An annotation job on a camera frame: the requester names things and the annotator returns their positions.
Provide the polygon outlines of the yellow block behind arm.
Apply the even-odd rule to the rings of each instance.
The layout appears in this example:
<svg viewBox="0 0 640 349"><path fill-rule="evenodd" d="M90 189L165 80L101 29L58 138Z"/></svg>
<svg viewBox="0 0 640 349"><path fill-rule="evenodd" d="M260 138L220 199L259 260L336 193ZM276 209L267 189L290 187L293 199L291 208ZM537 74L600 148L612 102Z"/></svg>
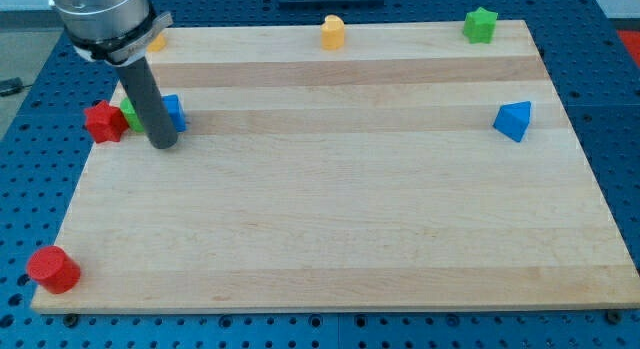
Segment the yellow block behind arm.
<svg viewBox="0 0 640 349"><path fill-rule="evenodd" d="M166 47L166 38L160 33L146 47L147 52L159 52Z"/></svg>

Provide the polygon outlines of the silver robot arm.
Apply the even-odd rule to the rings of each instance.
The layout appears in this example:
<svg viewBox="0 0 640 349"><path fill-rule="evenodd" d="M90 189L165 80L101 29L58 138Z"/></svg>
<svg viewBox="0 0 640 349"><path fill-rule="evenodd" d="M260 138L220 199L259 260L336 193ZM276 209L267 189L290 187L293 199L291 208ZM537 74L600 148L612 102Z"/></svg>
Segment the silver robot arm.
<svg viewBox="0 0 640 349"><path fill-rule="evenodd" d="M173 24L150 0L49 0L76 52L90 62L123 67L143 58L147 47Z"/></svg>

